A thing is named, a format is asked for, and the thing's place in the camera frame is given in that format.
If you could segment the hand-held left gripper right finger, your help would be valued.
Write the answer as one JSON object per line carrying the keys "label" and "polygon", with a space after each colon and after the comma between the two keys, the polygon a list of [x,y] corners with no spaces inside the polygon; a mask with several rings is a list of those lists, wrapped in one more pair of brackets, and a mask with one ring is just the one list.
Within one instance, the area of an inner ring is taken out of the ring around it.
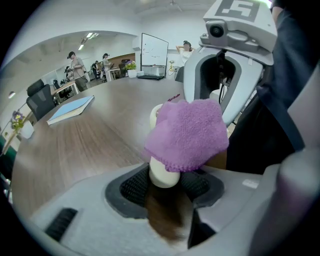
{"label": "hand-held left gripper right finger", "polygon": [[277,167],[252,174],[204,166],[181,177],[193,206],[190,250],[249,250],[276,190]]}

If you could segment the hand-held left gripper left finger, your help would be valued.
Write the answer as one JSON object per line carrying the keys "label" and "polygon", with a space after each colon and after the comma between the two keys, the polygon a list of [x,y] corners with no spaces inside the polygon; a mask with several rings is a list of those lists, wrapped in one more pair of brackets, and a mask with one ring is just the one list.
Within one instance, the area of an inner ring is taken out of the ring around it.
{"label": "hand-held left gripper left finger", "polygon": [[30,219],[44,230],[62,208],[77,210],[61,244],[82,256],[175,256],[177,252],[148,219],[130,209],[134,203],[124,199],[122,206],[113,206],[106,198],[110,190],[119,203],[120,184],[146,166],[135,164],[83,179],[42,205]]}

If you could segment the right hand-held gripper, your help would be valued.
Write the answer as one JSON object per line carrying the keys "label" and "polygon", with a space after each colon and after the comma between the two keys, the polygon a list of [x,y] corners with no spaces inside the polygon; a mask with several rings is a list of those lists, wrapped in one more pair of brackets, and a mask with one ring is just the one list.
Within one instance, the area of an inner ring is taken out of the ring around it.
{"label": "right hand-held gripper", "polygon": [[207,32],[184,65],[183,91],[187,102],[207,99],[218,89],[217,49],[235,67],[220,104],[230,125],[244,108],[260,80],[263,65],[272,66],[277,29],[267,4],[259,0],[215,0],[203,20]]}

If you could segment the wooden table with white legs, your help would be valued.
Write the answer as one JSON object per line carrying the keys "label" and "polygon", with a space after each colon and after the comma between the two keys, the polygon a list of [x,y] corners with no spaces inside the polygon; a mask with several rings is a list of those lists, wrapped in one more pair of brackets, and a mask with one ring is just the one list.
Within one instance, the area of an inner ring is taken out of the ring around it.
{"label": "wooden table with white legs", "polygon": [[51,97],[54,100],[60,99],[61,101],[67,100],[74,95],[77,95],[79,90],[75,81],[69,81],[63,85],[59,85],[57,80],[54,80],[51,90]]}

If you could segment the black mesh office chair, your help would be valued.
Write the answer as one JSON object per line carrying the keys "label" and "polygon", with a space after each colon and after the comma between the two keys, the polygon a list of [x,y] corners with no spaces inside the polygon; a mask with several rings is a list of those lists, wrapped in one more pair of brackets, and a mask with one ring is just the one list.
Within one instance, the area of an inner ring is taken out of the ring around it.
{"label": "black mesh office chair", "polygon": [[182,66],[178,69],[176,77],[175,77],[176,82],[180,82],[180,83],[184,82],[184,69],[185,69],[184,66]]}

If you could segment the person's dark navy clothing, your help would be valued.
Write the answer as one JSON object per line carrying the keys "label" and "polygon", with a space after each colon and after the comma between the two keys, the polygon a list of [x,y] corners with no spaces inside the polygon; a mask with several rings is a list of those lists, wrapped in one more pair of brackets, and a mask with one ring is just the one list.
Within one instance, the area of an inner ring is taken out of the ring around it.
{"label": "person's dark navy clothing", "polygon": [[262,174],[303,147],[288,115],[320,61],[320,0],[273,0],[274,64],[229,138],[226,169]]}

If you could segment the black tablet sleeve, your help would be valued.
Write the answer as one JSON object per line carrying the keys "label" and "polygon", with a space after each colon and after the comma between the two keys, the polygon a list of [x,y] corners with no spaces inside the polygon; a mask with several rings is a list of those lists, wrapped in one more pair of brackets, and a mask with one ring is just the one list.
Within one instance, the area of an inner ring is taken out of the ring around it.
{"label": "black tablet sleeve", "polygon": [[159,81],[164,79],[165,77],[162,76],[158,76],[158,75],[138,75],[137,76],[138,79],[145,79],[145,80],[154,80],[154,81]]}

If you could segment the whiteboard on black stand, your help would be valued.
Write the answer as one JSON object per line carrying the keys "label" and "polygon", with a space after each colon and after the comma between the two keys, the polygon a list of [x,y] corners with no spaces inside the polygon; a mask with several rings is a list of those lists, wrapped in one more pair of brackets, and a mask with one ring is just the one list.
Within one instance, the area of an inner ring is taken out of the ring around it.
{"label": "whiteboard on black stand", "polygon": [[163,39],[141,34],[141,67],[167,67],[169,43]]}

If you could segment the potted purple flowers white pot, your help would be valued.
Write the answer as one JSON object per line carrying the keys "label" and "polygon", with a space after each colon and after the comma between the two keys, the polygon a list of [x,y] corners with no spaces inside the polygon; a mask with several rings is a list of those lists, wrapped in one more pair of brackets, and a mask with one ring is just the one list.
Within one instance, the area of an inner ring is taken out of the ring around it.
{"label": "potted purple flowers white pot", "polygon": [[129,78],[137,77],[137,65],[134,60],[127,61],[123,69],[126,70]]}
{"label": "potted purple flowers white pot", "polygon": [[14,111],[10,120],[11,128],[25,139],[29,139],[33,133],[34,128],[32,123],[20,111]]}

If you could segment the light blue notebook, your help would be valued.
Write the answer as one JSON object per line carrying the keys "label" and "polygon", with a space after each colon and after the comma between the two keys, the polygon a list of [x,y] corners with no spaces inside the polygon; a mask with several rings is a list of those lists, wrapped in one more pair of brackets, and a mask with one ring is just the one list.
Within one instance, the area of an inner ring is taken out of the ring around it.
{"label": "light blue notebook", "polygon": [[95,97],[92,95],[64,104],[47,121],[47,124],[50,126],[57,122],[80,115],[94,98]]}

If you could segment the black high-back office chair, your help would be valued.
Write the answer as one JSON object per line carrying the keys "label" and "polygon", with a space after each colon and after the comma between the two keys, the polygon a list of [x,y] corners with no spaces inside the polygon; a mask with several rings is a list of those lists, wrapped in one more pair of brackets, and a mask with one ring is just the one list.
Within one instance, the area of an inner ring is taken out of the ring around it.
{"label": "black high-back office chair", "polygon": [[37,121],[55,108],[49,84],[39,79],[27,88],[26,104],[31,109]]}

